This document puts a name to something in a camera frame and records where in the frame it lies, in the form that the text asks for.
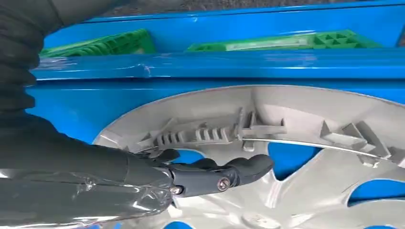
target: plastic wrap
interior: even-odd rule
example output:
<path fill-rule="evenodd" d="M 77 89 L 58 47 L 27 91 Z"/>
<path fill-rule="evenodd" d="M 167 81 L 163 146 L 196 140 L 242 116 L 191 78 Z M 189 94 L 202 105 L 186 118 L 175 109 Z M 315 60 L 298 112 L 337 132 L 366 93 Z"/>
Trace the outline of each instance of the plastic wrap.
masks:
<path fill-rule="evenodd" d="M 166 180 L 133 186 L 87 174 L 0 170 L 0 228 L 74 229 L 159 214 L 171 204 Z"/>

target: green plastic tray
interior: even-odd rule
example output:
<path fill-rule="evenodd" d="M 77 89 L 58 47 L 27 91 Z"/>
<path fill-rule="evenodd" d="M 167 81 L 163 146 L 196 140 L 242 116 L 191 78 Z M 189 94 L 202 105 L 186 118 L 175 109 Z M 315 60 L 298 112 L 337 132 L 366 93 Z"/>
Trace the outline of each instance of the green plastic tray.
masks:
<path fill-rule="evenodd" d="M 42 50 L 40 56 L 100 56 L 155 52 L 149 33 L 142 29 Z"/>
<path fill-rule="evenodd" d="M 303 33 L 290 36 L 266 37 L 252 40 L 193 44 L 188 52 L 247 51 L 277 49 L 348 49 L 378 48 L 380 44 L 350 30 Z"/>

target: blue surface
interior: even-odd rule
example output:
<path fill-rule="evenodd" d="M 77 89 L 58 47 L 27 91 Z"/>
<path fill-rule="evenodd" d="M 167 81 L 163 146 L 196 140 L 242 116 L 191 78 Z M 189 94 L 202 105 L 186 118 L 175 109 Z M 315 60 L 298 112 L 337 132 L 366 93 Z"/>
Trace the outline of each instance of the blue surface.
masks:
<path fill-rule="evenodd" d="M 45 59 L 39 80 L 116 78 L 402 79 L 405 48 L 190 52 Z"/>
<path fill-rule="evenodd" d="M 45 46 L 147 29 L 159 52 L 182 52 L 193 43 L 350 29 L 394 47 L 405 24 L 404 4 L 395 0 L 98 19 L 52 34 Z"/>

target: green plastic crate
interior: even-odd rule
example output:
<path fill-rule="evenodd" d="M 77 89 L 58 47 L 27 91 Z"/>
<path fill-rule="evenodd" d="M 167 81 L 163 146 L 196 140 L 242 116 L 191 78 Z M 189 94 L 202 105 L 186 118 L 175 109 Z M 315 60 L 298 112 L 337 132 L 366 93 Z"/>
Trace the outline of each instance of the green plastic crate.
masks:
<path fill-rule="evenodd" d="M 247 51 L 280 49 L 348 49 L 378 48 L 380 44 L 350 30 L 303 33 L 290 36 L 266 37 L 252 40 L 193 44 L 188 52 Z"/>
<path fill-rule="evenodd" d="M 155 53 L 149 33 L 142 29 L 43 50 L 41 57 L 100 56 Z"/>

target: gray robotic arm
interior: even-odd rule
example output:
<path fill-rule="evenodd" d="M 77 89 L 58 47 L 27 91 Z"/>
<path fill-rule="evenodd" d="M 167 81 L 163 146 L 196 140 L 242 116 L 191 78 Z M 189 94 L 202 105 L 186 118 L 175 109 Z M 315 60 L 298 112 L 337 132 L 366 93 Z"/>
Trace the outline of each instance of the gray robotic arm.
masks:
<path fill-rule="evenodd" d="M 159 214 L 173 196 L 226 191 L 272 168 L 266 155 L 224 166 L 203 159 L 168 164 L 157 158 L 93 146 L 59 133 L 30 115 L 29 72 L 47 34 L 98 15 L 119 0 L 0 1 L 0 227 L 77 228 Z"/>

